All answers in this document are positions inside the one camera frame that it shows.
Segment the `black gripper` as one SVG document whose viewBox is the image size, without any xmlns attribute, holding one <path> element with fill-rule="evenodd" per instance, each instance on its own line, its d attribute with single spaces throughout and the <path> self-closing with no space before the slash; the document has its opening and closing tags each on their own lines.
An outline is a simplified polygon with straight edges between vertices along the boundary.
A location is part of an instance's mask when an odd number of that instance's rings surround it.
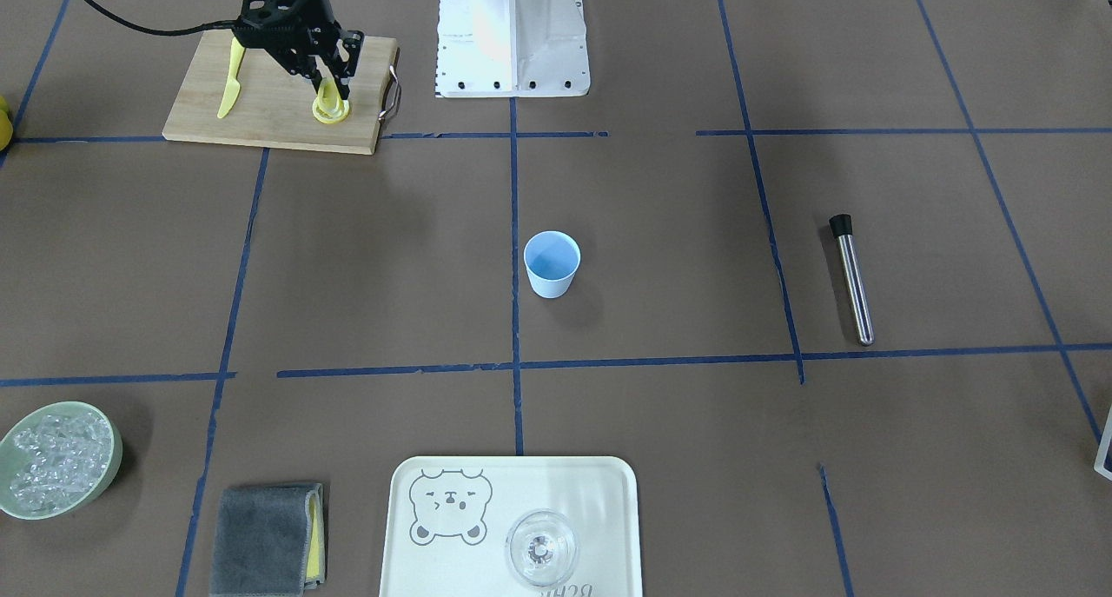
<svg viewBox="0 0 1112 597">
<path fill-rule="evenodd" d="M 339 97 L 348 101 L 365 34 L 344 30 L 330 0 L 242 0 L 234 36 L 245 48 L 259 48 L 284 70 L 302 70 L 302 78 L 321 91 L 322 62 L 334 70 Z"/>
</svg>

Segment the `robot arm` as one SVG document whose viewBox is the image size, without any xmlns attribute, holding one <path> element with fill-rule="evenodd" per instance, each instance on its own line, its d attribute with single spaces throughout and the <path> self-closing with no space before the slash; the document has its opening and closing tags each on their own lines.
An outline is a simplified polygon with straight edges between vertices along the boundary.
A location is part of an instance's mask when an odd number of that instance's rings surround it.
<svg viewBox="0 0 1112 597">
<path fill-rule="evenodd" d="M 301 76 L 315 90 L 321 89 L 317 60 L 322 60 L 339 98 L 349 98 L 364 34 L 345 30 L 330 0 L 242 0 L 234 36 L 245 48 L 265 50 L 286 73 Z"/>
</svg>

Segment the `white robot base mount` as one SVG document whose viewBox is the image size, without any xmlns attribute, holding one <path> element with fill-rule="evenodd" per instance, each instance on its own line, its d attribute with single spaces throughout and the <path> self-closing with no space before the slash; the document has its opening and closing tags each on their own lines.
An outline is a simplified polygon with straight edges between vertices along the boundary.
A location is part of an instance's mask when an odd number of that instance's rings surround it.
<svg viewBox="0 0 1112 597">
<path fill-rule="evenodd" d="M 589 94 L 584 0 L 438 0 L 438 7 L 434 94 Z"/>
</svg>

